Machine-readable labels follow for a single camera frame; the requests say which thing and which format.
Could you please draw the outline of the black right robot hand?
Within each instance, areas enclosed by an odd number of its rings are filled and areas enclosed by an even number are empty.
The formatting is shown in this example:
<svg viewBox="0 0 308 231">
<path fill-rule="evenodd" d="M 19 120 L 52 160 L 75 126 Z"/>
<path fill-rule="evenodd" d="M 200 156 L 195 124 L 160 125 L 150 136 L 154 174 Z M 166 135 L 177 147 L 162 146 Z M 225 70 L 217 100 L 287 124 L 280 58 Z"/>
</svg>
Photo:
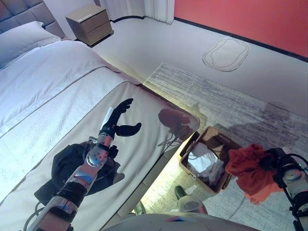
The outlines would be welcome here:
<svg viewBox="0 0 308 231">
<path fill-rule="evenodd" d="M 265 151 L 265 156 L 259 160 L 259 166 L 263 170 L 275 170 L 278 161 L 286 156 L 286 152 L 282 148 L 271 148 Z"/>
</svg>

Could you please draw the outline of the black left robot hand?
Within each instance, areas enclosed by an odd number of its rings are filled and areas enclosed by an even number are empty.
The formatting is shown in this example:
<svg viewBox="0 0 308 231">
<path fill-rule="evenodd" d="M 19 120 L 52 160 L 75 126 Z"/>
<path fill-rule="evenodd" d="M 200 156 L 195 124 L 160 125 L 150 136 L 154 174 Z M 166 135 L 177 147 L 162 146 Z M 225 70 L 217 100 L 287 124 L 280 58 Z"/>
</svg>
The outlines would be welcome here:
<svg viewBox="0 0 308 231">
<path fill-rule="evenodd" d="M 120 137 L 130 137 L 137 134 L 141 129 L 141 123 L 137 123 L 134 126 L 121 125 L 118 126 L 118 120 L 122 114 L 124 114 L 133 102 L 133 98 L 129 98 L 121 102 L 111 113 L 106 123 L 103 123 L 99 134 L 106 133 L 110 137 L 114 138 L 115 135 Z"/>
</svg>

